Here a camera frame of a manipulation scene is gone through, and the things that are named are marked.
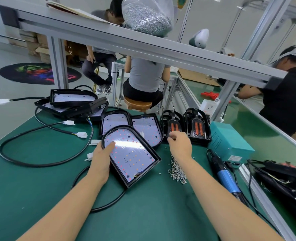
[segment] red object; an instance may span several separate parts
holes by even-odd
[[[216,98],[219,96],[219,93],[204,92],[204,93],[201,93],[201,95],[204,95],[206,97],[210,97],[213,100],[216,100]]]

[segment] electric screwdriver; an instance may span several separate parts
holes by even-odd
[[[238,200],[240,200],[243,204],[247,206],[246,201],[243,198],[242,192],[240,191],[237,184],[234,182],[230,172],[226,169],[225,164],[219,158],[219,156],[214,153],[211,149],[207,151],[207,158],[210,162],[213,171],[217,174],[219,181],[221,184]]]

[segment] gray floor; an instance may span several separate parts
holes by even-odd
[[[38,57],[29,56],[27,49],[20,48],[4,43],[0,43],[0,68],[16,63],[40,62]],[[107,78],[106,73],[99,73],[102,78]],[[79,80],[69,83],[69,88],[78,85],[93,86],[93,82],[82,76]],[[14,99],[20,97],[40,96],[47,97],[50,90],[55,89],[55,85],[31,85],[7,80],[0,76],[0,99]],[[120,80],[117,82],[117,97],[119,97]],[[109,101],[112,102],[112,93],[109,95]],[[20,126],[34,115],[34,101],[13,101],[5,105],[0,105],[0,139]],[[121,108],[126,108],[122,101]],[[153,108],[148,112],[156,112],[158,108]]]

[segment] sneaker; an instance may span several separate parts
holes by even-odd
[[[111,93],[111,85],[106,85],[105,87],[105,94],[109,95]]]
[[[97,90],[96,90],[96,94],[97,95],[101,95],[103,93],[103,90],[106,88],[106,85],[100,85]]]

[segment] teal power supply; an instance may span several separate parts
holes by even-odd
[[[247,162],[254,149],[243,137],[226,123],[212,122],[210,124],[212,141],[208,148],[212,149],[222,161],[230,162],[238,168]]]

